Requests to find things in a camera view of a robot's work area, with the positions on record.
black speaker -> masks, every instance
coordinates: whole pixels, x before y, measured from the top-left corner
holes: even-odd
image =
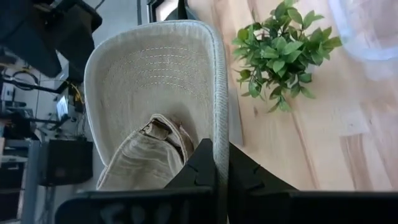
[[[80,184],[93,176],[93,143],[50,140],[40,152],[39,185]]]

beige fabric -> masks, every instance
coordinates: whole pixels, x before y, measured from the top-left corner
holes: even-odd
[[[228,186],[228,84],[224,45],[200,21],[138,26],[101,43],[85,70],[87,117],[101,160],[152,114],[178,118],[194,147],[213,141],[219,205]]]
[[[193,152],[182,127],[155,114],[127,137],[99,178],[98,190],[147,190],[165,187]]]

stitching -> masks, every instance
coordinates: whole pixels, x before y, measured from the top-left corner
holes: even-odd
[[[168,68],[155,68],[155,69],[150,69],[150,70],[144,70],[144,71],[138,72],[137,74],[144,73],[144,72],[153,72],[153,71],[172,71],[172,72],[181,72],[181,73],[189,75],[188,72],[174,70],[174,69],[168,69]]]
[[[153,83],[148,83],[148,84],[145,84],[145,85],[140,85],[140,87],[145,87],[145,86],[149,86],[149,85],[157,85],[157,84],[166,84],[166,85],[172,85],[172,86],[176,86],[176,87],[183,88],[184,90],[187,90],[187,91],[190,92],[193,96],[195,96],[195,97],[198,98],[198,95],[196,95],[196,94],[195,94],[194,92],[192,92],[190,89],[188,89],[188,88],[186,88],[186,87],[184,87],[184,86],[181,86],[181,85],[174,84],[174,83],[168,83],[168,82],[153,82]]]
[[[175,63],[175,62],[151,62],[151,63],[147,63],[145,65],[157,65],[157,64],[181,65],[181,66],[184,66],[184,67],[187,67],[187,68],[194,69],[195,71],[198,72],[197,68],[194,68],[194,67],[189,66],[189,65],[184,65],[184,64],[181,64],[181,63]],[[142,66],[145,66],[145,65],[138,65],[138,66],[133,67],[132,69],[139,68],[139,67],[142,67]]]
[[[154,47],[154,48],[151,48],[151,49],[144,49],[144,50],[140,50],[140,51],[138,51],[138,52],[133,52],[132,54],[138,54],[138,53],[143,53],[143,52],[150,51],[150,50],[160,50],[160,49],[187,50],[187,51],[193,52],[193,53],[195,53],[195,54],[198,53],[198,52],[196,52],[196,51],[189,50],[189,49],[185,49],[185,48],[181,48],[181,47]]]

electronic equipment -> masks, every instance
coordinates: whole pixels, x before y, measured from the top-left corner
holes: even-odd
[[[57,1],[56,6],[43,4],[51,2],[2,1],[0,45],[51,78],[61,71],[58,51],[69,61],[70,70],[83,77],[94,50],[91,34],[102,18],[83,0]]]
[[[93,143],[50,140],[40,151],[39,185],[80,184],[93,176]]]

potted plant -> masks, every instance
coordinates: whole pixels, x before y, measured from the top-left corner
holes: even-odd
[[[238,48],[233,52],[238,60],[245,59],[246,66],[238,71],[238,82],[248,82],[249,91],[243,96],[261,97],[263,87],[273,88],[270,100],[277,103],[269,112],[279,108],[291,111],[286,97],[295,98],[302,93],[315,98],[306,83],[312,81],[308,67],[319,66],[323,59],[330,59],[330,52],[341,46],[339,37],[330,37],[331,27],[317,28],[311,34],[304,31],[322,15],[309,12],[304,18],[293,7],[293,0],[285,0],[271,11],[270,18],[255,22],[239,30],[233,44]]]

